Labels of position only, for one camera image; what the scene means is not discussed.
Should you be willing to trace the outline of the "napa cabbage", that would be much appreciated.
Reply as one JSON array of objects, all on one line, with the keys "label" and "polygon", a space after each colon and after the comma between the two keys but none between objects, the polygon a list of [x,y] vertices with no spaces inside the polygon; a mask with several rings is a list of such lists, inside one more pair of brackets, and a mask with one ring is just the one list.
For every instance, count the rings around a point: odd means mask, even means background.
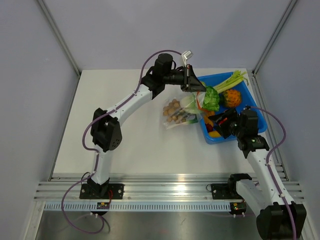
[{"label": "napa cabbage", "polygon": [[218,112],[220,110],[219,92],[212,86],[206,87],[206,92],[192,92],[183,97],[180,107],[187,113],[200,114]]}]

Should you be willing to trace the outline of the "green scallion bunch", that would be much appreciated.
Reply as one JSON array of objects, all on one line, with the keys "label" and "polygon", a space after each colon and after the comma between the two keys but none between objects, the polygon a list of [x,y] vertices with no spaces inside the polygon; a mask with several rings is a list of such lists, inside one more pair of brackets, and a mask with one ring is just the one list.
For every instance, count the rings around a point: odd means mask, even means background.
[{"label": "green scallion bunch", "polygon": [[198,123],[198,116],[196,114],[186,114],[181,122],[186,125],[196,124]]}]

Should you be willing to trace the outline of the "longan bunch with leaves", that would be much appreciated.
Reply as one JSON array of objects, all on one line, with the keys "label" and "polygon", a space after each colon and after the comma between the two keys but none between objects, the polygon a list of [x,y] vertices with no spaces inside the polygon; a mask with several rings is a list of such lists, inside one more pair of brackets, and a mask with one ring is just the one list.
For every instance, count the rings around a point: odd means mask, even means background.
[{"label": "longan bunch with leaves", "polygon": [[177,99],[173,99],[163,107],[162,116],[164,117],[164,123],[181,124],[183,117],[187,115],[187,112],[181,107],[180,102]]}]

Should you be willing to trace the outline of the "clear zip bag orange zipper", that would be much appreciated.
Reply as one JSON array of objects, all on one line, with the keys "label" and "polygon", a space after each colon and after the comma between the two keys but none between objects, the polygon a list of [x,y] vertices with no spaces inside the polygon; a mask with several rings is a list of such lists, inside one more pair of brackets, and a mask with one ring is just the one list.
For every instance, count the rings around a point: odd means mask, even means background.
[{"label": "clear zip bag orange zipper", "polygon": [[215,90],[185,93],[165,102],[162,121],[167,130],[192,125],[215,115],[219,109],[220,96]]}]

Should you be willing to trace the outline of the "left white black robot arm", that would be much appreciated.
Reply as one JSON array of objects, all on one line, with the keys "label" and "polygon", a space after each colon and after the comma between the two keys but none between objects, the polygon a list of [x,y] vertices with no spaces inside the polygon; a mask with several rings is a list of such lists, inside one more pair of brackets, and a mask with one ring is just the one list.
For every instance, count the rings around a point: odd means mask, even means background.
[{"label": "left white black robot arm", "polygon": [[183,92],[205,92],[206,87],[196,77],[193,67],[186,63],[192,56],[186,51],[180,56],[184,64],[176,67],[172,50],[154,53],[156,60],[147,73],[140,73],[136,89],[124,100],[108,110],[98,108],[88,126],[96,152],[93,173],[87,184],[90,193],[97,199],[108,196],[112,152],[122,141],[122,124],[140,107],[152,101],[167,85],[180,86]]}]

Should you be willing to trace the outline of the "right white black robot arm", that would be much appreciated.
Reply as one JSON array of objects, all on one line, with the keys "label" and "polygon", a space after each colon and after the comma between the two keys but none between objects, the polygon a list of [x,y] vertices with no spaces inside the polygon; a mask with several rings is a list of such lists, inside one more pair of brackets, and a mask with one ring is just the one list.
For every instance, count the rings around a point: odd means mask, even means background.
[{"label": "right white black robot arm", "polygon": [[235,108],[210,116],[214,129],[223,137],[236,137],[238,148],[247,159],[258,180],[255,185],[248,174],[232,174],[227,193],[242,199],[256,216],[256,227],[263,240],[297,240],[300,238],[307,211],[286,190],[273,161],[272,152],[258,130],[258,107]]}]

